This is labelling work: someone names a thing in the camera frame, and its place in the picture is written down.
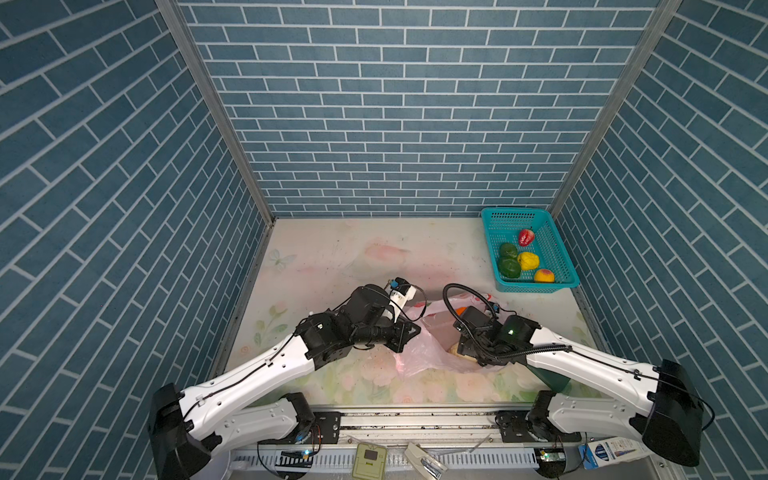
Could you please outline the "pale peach fruit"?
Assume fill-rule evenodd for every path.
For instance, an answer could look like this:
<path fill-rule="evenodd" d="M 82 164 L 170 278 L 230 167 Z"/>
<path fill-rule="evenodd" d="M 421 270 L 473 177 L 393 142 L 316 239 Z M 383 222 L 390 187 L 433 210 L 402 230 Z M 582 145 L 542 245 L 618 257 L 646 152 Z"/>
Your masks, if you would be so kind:
<path fill-rule="evenodd" d="M 452 345 L 452 346 L 450 347 L 450 349 L 448 350 L 448 352 L 449 352 L 450 354 L 452 354 L 452 355 L 456 356 L 456 357 L 459 357 L 459 358 L 462 358 L 462 359 L 465 359 L 465 360 L 468 360 L 468 361 L 471 361 L 471 362 L 475 362 L 475 361 L 476 361 L 476 359 L 475 359 L 474 357 L 472 357 L 472 356 L 470 356 L 470 355 L 466 355 L 466 354 L 464 354 L 464 353 L 461 353 L 461 352 L 459 351 L 459 347 L 460 347 L 460 344 L 459 344 L 459 343 L 455 343 L 454 345 Z"/>

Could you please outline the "pink plastic bag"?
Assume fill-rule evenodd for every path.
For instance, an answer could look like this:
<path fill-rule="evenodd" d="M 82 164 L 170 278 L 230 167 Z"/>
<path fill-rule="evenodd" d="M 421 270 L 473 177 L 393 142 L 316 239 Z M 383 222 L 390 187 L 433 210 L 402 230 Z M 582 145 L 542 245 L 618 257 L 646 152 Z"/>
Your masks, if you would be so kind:
<path fill-rule="evenodd" d="M 469 356 L 457 352 L 460 333 L 455 319 L 442 300 L 430 303 L 424 316 L 415 322 L 421 332 L 409 340 L 402 353 L 394 355 L 395 368 L 401 378 L 434 369 L 452 373 L 490 373 L 502 366 L 480 366 Z"/>

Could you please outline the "green pepper fruit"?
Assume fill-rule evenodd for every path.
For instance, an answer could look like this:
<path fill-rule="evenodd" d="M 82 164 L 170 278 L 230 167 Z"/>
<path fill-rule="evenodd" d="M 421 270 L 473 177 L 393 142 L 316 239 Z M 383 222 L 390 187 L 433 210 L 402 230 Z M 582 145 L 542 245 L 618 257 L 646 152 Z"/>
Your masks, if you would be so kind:
<path fill-rule="evenodd" d="M 522 273 L 522 267 L 515 257 L 501 257 L 497 269 L 501 277 L 509 281 L 519 279 Z"/>

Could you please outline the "peach red yellow fruit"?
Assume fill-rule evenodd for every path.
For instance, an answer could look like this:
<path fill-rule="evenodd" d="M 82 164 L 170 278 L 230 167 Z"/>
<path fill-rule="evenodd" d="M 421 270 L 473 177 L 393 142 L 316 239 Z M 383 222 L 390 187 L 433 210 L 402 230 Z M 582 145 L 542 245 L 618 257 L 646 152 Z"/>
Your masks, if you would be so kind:
<path fill-rule="evenodd" d="M 556 280 L 555 274 L 549 269 L 538 269 L 534 273 L 534 281 L 536 283 L 554 283 Z"/>

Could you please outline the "teal plastic basket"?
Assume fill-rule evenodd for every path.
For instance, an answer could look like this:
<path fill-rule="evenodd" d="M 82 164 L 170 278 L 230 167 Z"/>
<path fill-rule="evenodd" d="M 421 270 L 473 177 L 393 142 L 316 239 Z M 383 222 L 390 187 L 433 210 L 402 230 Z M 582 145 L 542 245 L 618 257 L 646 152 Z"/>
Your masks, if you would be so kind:
<path fill-rule="evenodd" d="M 507 293 L 554 293 L 561 289 L 572 289 L 580 284 L 564 242 L 555 226 L 551 215 L 541 209 L 489 207 L 481 212 L 488 251 L 492 261 L 492 270 L 496 289 Z M 522 229 L 535 232 L 534 242 L 527 246 L 518 245 L 518 234 Z M 549 269 L 555 276 L 554 283 L 536 283 L 534 273 L 538 270 L 522 271 L 519 279 L 505 280 L 501 277 L 497 262 L 498 249 L 502 243 L 510 242 L 517 246 L 519 254 L 533 252 L 540 258 L 538 269 Z"/>

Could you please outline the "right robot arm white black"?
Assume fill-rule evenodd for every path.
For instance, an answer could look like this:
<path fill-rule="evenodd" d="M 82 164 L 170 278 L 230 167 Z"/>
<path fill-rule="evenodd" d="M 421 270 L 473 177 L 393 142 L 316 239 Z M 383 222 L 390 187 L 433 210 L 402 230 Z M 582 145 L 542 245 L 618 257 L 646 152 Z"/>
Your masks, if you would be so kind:
<path fill-rule="evenodd" d="M 460 334 L 459 354 L 479 365 L 520 363 L 605 394 L 605 399 L 589 405 L 563 394 L 540 392 L 530 422 L 543 434 L 584 431 L 639 440 L 675 464 L 699 465 L 708 405 L 682 365 L 615 357 L 520 315 L 500 322 L 494 313 L 474 306 L 451 314 Z"/>

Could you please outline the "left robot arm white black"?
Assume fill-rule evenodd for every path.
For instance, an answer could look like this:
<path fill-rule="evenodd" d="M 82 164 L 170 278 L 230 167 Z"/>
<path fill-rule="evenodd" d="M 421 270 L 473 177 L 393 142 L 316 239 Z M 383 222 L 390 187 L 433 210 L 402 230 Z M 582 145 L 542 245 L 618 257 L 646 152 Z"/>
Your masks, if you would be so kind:
<path fill-rule="evenodd" d="M 420 288 L 403 278 L 387 288 L 356 288 L 339 306 L 302 319 L 275 346 L 201 384 L 168 383 L 149 403 L 147 430 L 156 474 L 191 479 L 216 456 L 263 440 L 298 442 L 315 431 L 306 398 L 286 394 L 277 402 L 256 401 L 284 384 L 345 358 L 356 347 L 381 344 L 394 353 L 421 329 L 405 313 Z"/>

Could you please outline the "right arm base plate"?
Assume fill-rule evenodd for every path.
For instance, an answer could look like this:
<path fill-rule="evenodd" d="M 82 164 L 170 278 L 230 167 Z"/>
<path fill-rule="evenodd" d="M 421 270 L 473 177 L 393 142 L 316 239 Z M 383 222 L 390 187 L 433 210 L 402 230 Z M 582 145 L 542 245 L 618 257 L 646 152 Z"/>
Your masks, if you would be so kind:
<path fill-rule="evenodd" d="M 564 433 L 540 411 L 500 410 L 494 417 L 504 443 L 582 441 L 580 433 Z"/>

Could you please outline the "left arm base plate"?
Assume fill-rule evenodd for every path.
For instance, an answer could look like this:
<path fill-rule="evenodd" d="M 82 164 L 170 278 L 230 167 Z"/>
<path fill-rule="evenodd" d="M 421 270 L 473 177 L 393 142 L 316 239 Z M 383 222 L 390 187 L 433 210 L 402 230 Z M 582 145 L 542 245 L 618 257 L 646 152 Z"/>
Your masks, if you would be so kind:
<path fill-rule="evenodd" d="M 323 445 L 337 444 L 341 431 L 342 413 L 340 411 L 317 411 L 311 427 L 302 428 L 281 439 L 261 441 L 265 445 Z"/>

